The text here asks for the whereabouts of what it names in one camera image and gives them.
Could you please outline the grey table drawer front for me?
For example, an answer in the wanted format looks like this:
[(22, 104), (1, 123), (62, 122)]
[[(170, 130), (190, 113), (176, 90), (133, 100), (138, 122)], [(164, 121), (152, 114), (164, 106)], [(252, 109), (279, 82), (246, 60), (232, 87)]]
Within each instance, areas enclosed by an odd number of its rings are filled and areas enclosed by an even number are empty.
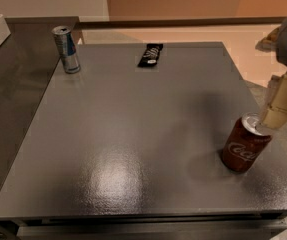
[(287, 229), (284, 220), (113, 223), (23, 226), (20, 240), (270, 240)]

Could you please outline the black rxbar chocolate bar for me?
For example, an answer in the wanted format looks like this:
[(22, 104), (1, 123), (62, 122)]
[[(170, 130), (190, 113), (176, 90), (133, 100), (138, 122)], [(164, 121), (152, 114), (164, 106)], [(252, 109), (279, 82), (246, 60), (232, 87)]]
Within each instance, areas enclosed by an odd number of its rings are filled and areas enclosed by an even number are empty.
[(149, 43), (146, 46), (146, 49), (140, 59), (140, 62), (138, 63), (138, 66), (141, 68), (152, 68), (156, 66), (162, 49), (162, 44)]

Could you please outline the red coke can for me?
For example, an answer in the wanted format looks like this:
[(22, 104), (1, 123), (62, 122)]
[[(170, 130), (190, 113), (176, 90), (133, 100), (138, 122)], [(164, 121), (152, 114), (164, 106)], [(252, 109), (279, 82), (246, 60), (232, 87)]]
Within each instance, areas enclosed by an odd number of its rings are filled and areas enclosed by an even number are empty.
[(246, 113), (235, 122), (221, 153), (223, 164), (230, 170), (247, 172), (271, 142), (271, 135), (264, 135), (256, 129), (258, 123), (257, 113)]

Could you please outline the blue silver energy drink can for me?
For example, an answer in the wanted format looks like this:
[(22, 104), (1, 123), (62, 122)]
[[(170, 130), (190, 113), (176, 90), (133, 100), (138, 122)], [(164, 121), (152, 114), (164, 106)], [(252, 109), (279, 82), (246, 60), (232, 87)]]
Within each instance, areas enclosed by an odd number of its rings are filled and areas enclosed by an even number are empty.
[(67, 26), (57, 26), (52, 34), (66, 73), (74, 74), (81, 69), (76, 47), (72, 38), (71, 29)]

